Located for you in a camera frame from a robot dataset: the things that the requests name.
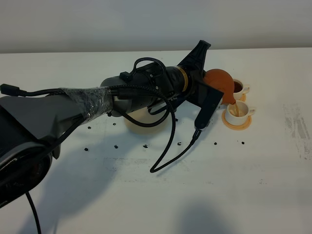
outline orange saucer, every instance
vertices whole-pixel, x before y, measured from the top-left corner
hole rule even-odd
[[[239,100],[240,101],[246,101],[246,94],[243,94],[242,97]]]
[[[244,124],[239,125],[239,126],[231,125],[225,119],[225,112],[226,112],[226,110],[224,110],[224,112],[222,113],[222,121],[223,121],[225,126],[227,126],[228,128],[230,128],[232,130],[237,130],[237,131],[245,130],[252,123],[252,117],[248,116],[248,119],[246,120],[246,122]]]

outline coffee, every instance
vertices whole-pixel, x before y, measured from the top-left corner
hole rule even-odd
[[[239,108],[238,108],[238,105],[235,103],[234,106],[235,106],[235,110],[236,110],[236,116],[239,117]]]
[[[238,114],[237,114],[236,109],[229,110],[229,112],[230,112],[233,116],[236,116],[236,117],[243,117],[243,116],[246,115],[246,113],[244,113],[244,112],[241,111],[241,110],[238,110]]]
[[[234,93],[242,91],[243,87],[240,83],[234,81]]]

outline black cable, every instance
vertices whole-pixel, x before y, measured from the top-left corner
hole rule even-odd
[[[151,127],[155,127],[159,124],[161,124],[166,118],[167,116],[169,115],[170,111],[166,111],[166,113],[159,119],[157,120],[156,122],[154,123],[142,123],[142,122],[139,122],[137,120],[135,120],[134,118],[132,118],[130,115],[122,112],[122,111],[119,111],[117,110],[116,108],[114,108],[119,114],[121,114],[123,117],[125,117],[127,120],[129,120],[130,122],[134,123],[135,125],[137,126],[140,126],[140,127],[145,127],[145,128],[151,128]]]
[[[171,159],[170,161],[166,162],[165,164],[161,165],[160,167],[156,168],[158,166],[158,164],[163,160],[163,158],[165,157],[166,153],[168,152],[171,144],[172,144],[172,141],[173,141],[173,138],[174,138],[174,135],[175,135],[175,130],[176,130],[176,116],[175,116],[175,112],[174,112],[174,109],[171,105],[171,103],[168,101],[168,99],[163,95],[161,94],[159,91],[155,90],[155,89],[152,89],[152,88],[149,88],[149,87],[145,87],[145,86],[137,86],[137,85],[117,85],[117,86],[111,86],[109,87],[111,90],[116,90],[116,89],[120,89],[120,88],[126,88],[126,89],[140,89],[140,90],[146,90],[148,92],[150,92],[150,94],[142,94],[143,96],[153,96],[153,97],[157,97],[157,98],[160,98],[162,99],[166,105],[167,105],[167,111],[170,112],[171,114],[171,118],[172,118],[172,128],[171,128],[171,133],[170,133],[170,138],[169,138],[169,141],[164,149],[164,151],[162,152],[162,154],[160,155],[160,157],[158,158],[158,160],[156,161],[156,163],[151,167],[150,169],[150,172],[151,173],[154,173],[154,172],[157,172],[161,169],[163,169],[164,167],[168,166],[169,164],[173,163],[174,161],[176,161],[177,159],[179,159],[182,155],[184,155],[190,148],[191,146],[195,143],[195,141],[198,139],[200,133],[201,133],[201,130],[199,129],[196,129],[195,132],[194,132],[194,135],[193,135],[193,138],[192,138],[192,141],[190,142],[190,144],[188,145],[188,147],[185,148],[185,150],[183,150],[178,156],[176,156],[175,158]],[[136,121],[135,119],[133,118],[130,118],[128,119],[129,121],[131,121],[132,123],[136,124]]]
[[[25,92],[25,97],[35,97],[35,96],[40,96],[40,95],[59,95],[59,94],[64,94],[65,92],[61,89],[44,89],[44,90],[39,90],[35,92]]]
[[[39,218],[38,218],[38,214],[37,214],[37,211],[36,211],[36,208],[35,208],[35,205],[33,203],[33,200],[31,199],[31,196],[29,194],[29,192],[26,192],[26,197],[29,201],[29,205],[33,211],[33,214],[34,214],[34,218],[35,218],[35,222],[36,222],[36,226],[37,226],[37,232],[38,234],[41,234],[41,228],[40,228],[40,223],[39,223]]]
[[[21,90],[17,86],[9,85],[9,84],[2,84],[0,85],[0,91],[2,94],[9,95],[9,96],[22,96],[22,97],[35,97],[40,95],[46,94],[64,94],[64,91],[60,88],[58,89],[43,89],[35,92],[27,92],[25,90]]]
[[[160,109],[158,109],[158,110],[152,112],[152,108],[149,108],[149,109],[148,109],[148,113],[149,113],[150,115],[154,116],[154,115],[157,115],[157,114],[163,112],[163,111],[166,110],[166,109],[167,109],[167,106],[163,106],[163,107],[161,107]]]

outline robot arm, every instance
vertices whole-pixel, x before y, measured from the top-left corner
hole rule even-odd
[[[156,172],[181,157],[222,102],[223,93],[202,81],[209,47],[210,44],[200,41],[178,66],[173,67],[165,67],[154,58],[140,58],[131,72],[105,79],[99,88],[29,93],[2,85],[1,92],[9,96],[0,98],[0,208],[37,186],[48,173],[52,157],[59,157],[60,144],[79,125],[102,114],[124,116],[144,127],[160,124],[171,114],[170,140],[150,171]],[[137,68],[137,64],[145,60],[152,63]],[[181,154],[156,168],[174,137],[174,112],[185,100],[201,107],[193,139]],[[155,123],[143,124],[127,115],[144,107],[150,111],[164,102],[164,117]]]

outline white table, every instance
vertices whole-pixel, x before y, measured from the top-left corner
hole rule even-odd
[[[2,54],[0,80],[28,91],[94,87],[131,71],[137,58],[171,66],[187,53]],[[212,68],[250,84],[247,102],[257,112],[247,130],[225,127],[218,110],[190,153],[151,174],[170,122],[151,136],[130,133],[121,117],[102,116],[80,126],[30,192],[43,233],[311,233],[312,48],[210,50],[205,69]],[[189,143],[197,112],[189,103],[178,109],[166,159]],[[0,232],[36,233],[26,196],[0,210]]]

